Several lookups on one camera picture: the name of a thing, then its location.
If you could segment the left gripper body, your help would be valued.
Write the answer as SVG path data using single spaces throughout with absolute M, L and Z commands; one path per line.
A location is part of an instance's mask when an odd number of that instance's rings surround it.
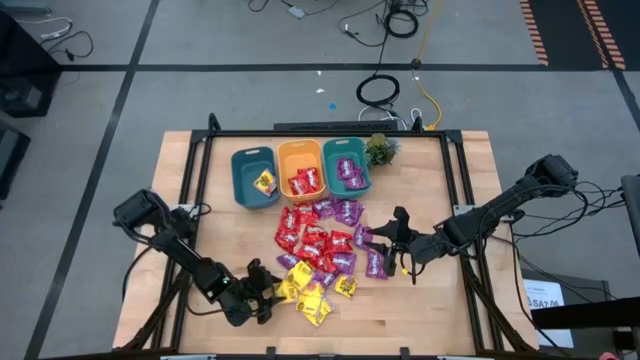
M 247 265 L 247 275 L 233 277 L 231 272 L 219 262 L 214 262 L 219 277 L 214 281 L 213 302 L 218 302 L 227 321 L 232 326 L 241 326 L 250 318 L 259 325 L 267 323 L 272 317 L 273 298 L 264 293 L 273 289 L 273 277 L 262 265 L 259 258 L 252 259 Z

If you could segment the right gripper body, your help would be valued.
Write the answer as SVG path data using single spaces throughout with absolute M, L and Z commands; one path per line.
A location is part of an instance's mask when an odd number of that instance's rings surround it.
M 398 254 L 410 257 L 410 276 L 418 276 L 426 264 L 443 255 L 444 246 L 437 234 L 424 234 L 409 227 L 410 216 L 406 209 L 396 206 L 393 212 L 393 220 L 397 222 L 398 234 L 396 238 L 388 238 L 391 241 L 390 254 L 384 255 L 383 269 L 387 276 L 394 276 L 396 271 L 396 257 Z

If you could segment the green teal plastic basket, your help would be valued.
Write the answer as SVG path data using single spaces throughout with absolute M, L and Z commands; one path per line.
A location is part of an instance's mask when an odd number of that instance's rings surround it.
M 351 160 L 354 165 L 361 169 L 364 180 L 364 187 L 361 189 L 349 189 L 344 180 L 338 178 L 340 159 Z M 363 196 L 372 185 L 367 158 L 365 155 L 365 144 L 357 137 L 339 138 L 329 140 L 323 145 L 323 160 L 325 170 L 325 180 L 330 193 L 335 198 L 353 199 Z

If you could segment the orange plastic basket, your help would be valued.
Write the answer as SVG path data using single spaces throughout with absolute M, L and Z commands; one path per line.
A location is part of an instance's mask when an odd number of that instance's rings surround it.
M 314 139 L 294 139 L 281 143 L 276 149 L 279 187 L 283 196 L 294 202 L 319 199 L 326 189 L 321 144 Z M 319 175 L 319 188 L 308 194 L 294 195 L 288 179 L 299 169 L 315 167 Z

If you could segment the dark teal plastic basket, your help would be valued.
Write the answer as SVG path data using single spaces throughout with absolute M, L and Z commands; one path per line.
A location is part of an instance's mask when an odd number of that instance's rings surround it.
M 269 147 L 255 147 L 235 152 L 231 157 L 231 174 L 234 199 L 247 209 L 259 209 L 274 205 L 280 197 L 275 189 L 266 195 L 254 186 L 264 170 L 276 174 L 274 152 Z

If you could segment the small artificial potted plant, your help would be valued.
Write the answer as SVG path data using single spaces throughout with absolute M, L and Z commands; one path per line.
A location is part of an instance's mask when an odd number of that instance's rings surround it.
M 390 165 L 400 150 L 394 138 L 382 133 L 373 134 L 366 142 L 365 157 L 369 167 Z

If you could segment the black power strip bar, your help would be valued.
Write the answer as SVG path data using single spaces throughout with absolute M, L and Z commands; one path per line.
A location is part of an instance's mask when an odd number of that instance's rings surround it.
M 338 122 L 298 122 L 276 123 L 274 131 L 398 131 L 403 130 L 392 120 L 378 121 L 338 121 Z

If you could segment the white paper label sheet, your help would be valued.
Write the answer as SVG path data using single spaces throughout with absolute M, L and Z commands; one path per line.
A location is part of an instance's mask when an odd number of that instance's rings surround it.
M 564 306 L 561 286 L 555 282 L 524 279 L 527 303 L 530 310 Z M 574 341 L 568 329 L 543 329 L 536 332 L 539 345 L 552 347 L 552 340 L 558 347 L 573 349 Z

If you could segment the black metal beam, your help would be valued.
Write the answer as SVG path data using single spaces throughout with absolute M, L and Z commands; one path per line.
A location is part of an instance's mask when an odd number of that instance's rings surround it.
M 640 297 L 536 309 L 531 316 L 541 329 L 640 327 Z

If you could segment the hazard-striped floor mat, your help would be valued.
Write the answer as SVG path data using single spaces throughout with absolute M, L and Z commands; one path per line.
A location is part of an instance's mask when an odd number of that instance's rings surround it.
M 538 61 L 555 70 L 640 71 L 640 0 L 519 0 Z

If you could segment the dark equipment case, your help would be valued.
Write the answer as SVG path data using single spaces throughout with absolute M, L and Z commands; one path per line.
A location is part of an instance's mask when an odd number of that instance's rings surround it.
M 30 142 L 27 135 L 0 121 L 0 201 L 8 197 Z

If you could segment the black cabinet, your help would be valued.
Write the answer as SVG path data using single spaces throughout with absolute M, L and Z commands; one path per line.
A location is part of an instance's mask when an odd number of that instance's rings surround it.
M 0 111 L 13 118 L 48 112 L 62 66 L 0 10 Z

